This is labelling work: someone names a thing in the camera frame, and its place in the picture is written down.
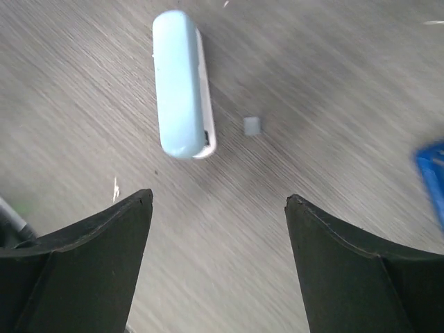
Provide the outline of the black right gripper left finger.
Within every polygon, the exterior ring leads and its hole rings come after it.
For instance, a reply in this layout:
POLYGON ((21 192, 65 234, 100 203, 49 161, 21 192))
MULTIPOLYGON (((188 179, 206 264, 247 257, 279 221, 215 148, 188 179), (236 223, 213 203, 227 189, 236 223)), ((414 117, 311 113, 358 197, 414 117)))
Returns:
POLYGON ((140 189, 37 236, 1 204, 1 331, 127 332, 153 214, 140 189))

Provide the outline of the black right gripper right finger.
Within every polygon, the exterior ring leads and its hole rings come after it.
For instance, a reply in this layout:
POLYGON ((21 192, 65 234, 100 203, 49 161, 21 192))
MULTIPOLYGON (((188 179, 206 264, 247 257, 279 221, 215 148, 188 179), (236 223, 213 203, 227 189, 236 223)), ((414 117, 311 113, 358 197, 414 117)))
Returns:
POLYGON ((284 209, 311 332, 442 332, 443 256, 383 239, 299 195, 284 209))

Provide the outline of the light blue small stapler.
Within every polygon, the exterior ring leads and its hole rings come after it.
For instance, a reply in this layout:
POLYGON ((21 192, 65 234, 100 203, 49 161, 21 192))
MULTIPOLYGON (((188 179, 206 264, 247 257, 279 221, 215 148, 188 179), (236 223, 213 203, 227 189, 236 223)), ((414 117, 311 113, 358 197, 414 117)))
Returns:
POLYGON ((217 146, 203 39, 189 15, 169 10, 152 25, 160 144, 177 159, 204 159, 217 146))

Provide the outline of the small grey staple piece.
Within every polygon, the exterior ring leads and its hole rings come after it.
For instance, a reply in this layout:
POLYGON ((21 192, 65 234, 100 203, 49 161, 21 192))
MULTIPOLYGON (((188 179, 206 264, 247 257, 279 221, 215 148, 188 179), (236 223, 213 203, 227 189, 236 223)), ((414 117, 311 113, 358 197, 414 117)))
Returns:
POLYGON ((259 117, 244 118, 245 136, 255 136, 261 133, 261 119, 259 117))

